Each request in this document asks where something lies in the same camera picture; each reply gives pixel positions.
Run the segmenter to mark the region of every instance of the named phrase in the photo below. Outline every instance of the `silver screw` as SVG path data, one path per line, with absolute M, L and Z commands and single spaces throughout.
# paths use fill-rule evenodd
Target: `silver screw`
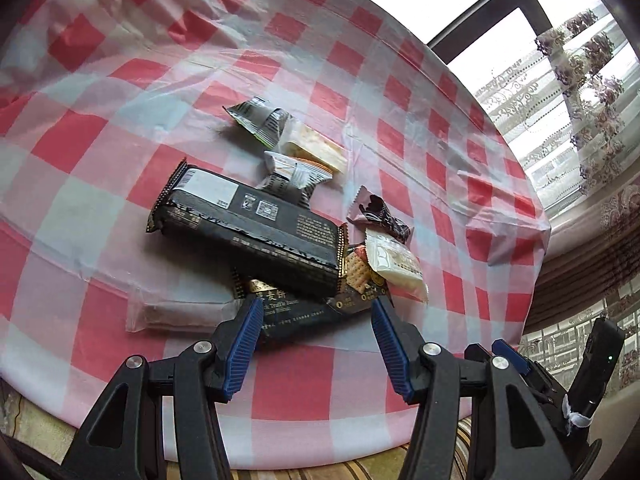
M 140 368 L 142 366 L 142 357 L 139 355 L 132 355 L 127 359 L 127 368 Z
M 500 357 L 499 355 L 491 359 L 491 362 L 496 368 L 500 368 L 500 370 L 506 370 L 507 368 L 509 368 L 509 361 L 507 361 L 507 359 L 505 359 L 504 357 Z
M 196 354 L 206 354 L 211 350 L 211 343 L 209 341 L 198 341 L 193 345 L 193 351 Z
M 422 347 L 422 351 L 427 355 L 438 355 L 442 352 L 442 348 L 436 343 L 427 343 Z

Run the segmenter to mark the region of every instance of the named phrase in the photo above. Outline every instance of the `tablecloth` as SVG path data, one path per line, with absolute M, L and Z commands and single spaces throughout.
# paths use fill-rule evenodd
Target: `tablecloth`
M 394 304 L 426 340 L 517 343 L 548 241 L 540 202 L 469 92 L 375 4 L 34 0 L 0 62 L 0 372 L 16 389 L 78 426 L 126 356 L 193 341 L 124 330 L 133 295 L 224 293 L 213 255 L 198 272 L 146 216 L 184 156 L 260 181 L 262 149 L 222 109 L 253 95 L 349 151 L 315 212 L 342 222 L 364 185 L 414 228 L 430 300 Z M 371 454 L 407 442 L 415 417 L 366 317 L 259 352 L 218 411 L 236 468 Z

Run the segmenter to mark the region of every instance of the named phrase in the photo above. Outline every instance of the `round table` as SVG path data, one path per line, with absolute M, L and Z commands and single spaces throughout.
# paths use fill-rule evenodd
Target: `round table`
M 468 91 L 369 0 L 34 0 L 0 75 L 0 372 L 63 420 L 81 424 L 127 356 L 193 341 L 127 333 L 128 306 L 228 293 L 214 254 L 203 272 L 144 231 L 184 156 L 264 177 L 222 108 L 254 95 L 348 150 L 315 212 L 343 222 L 364 185 L 414 228 L 430 300 L 396 293 L 403 319 L 456 353 L 518 343 L 549 234 L 540 203 Z M 366 316 L 258 352 L 218 413 L 236 468 L 372 454 L 407 442 L 415 417 Z M 169 458 L 172 439 L 165 424 Z

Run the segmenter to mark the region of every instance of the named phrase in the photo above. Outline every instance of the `plastic table cover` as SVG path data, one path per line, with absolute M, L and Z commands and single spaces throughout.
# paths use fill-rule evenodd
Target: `plastic table cover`
M 344 186 L 319 186 L 314 211 L 342 222 L 364 185 L 414 227 L 430 301 L 394 303 L 426 340 L 517 344 L 548 241 L 540 203 L 469 92 L 369 0 L 34 0 L 0 68 L 0 372 L 48 412 L 78 426 L 125 357 L 193 341 L 126 333 L 134 296 L 227 293 L 214 259 L 203 272 L 145 223 L 184 156 L 264 177 L 222 109 L 253 95 L 349 150 Z M 415 418 L 367 316 L 258 352 L 218 410 L 235 468 L 372 454 Z

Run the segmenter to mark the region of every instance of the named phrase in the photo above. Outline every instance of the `sheer curtain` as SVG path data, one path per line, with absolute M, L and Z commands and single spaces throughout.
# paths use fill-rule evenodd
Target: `sheer curtain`
M 600 5 L 537 37 L 474 94 L 553 218 L 638 158 L 639 88 L 633 49 Z

